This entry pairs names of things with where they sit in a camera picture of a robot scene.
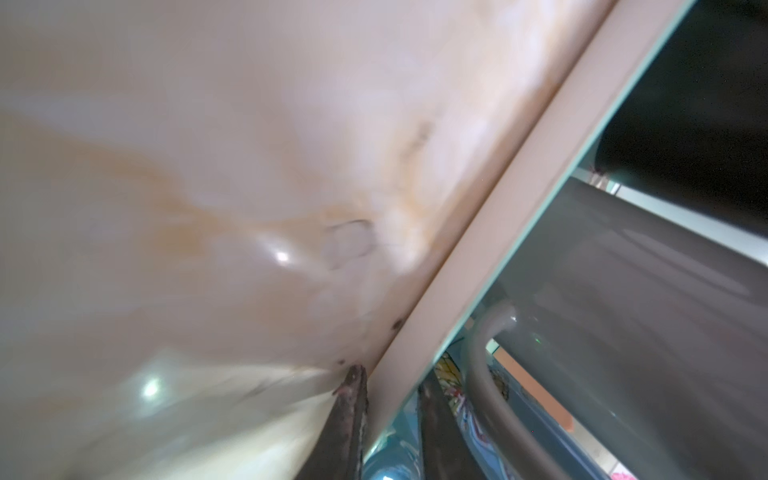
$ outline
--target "brown stain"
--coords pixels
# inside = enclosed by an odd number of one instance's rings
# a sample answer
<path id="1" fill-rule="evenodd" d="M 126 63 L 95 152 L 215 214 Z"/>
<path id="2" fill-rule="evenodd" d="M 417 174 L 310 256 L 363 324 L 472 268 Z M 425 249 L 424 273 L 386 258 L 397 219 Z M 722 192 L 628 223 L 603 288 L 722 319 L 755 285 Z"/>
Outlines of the brown stain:
<path id="1" fill-rule="evenodd" d="M 423 121 L 399 158 L 399 199 L 417 220 L 425 219 L 430 214 L 419 200 L 419 179 L 422 175 L 422 151 L 434 130 L 433 121 Z"/>
<path id="2" fill-rule="evenodd" d="M 204 260 L 212 238 L 237 228 L 226 216 L 192 204 L 171 174 L 149 158 L 66 137 L 18 115 L 3 115 L 0 122 L 12 137 L 16 153 L 6 157 L 13 165 L 6 164 L 4 170 L 10 167 L 25 181 L 52 182 L 77 191 L 65 194 L 64 201 L 76 199 L 71 206 L 64 205 L 73 214 L 90 201 L 138 219 L 144 228 L 128 235 L 135 236 L 140 250 L 157 262 L 157 268 Z M 123 219 L 112 220 L 119 225 Z"/>

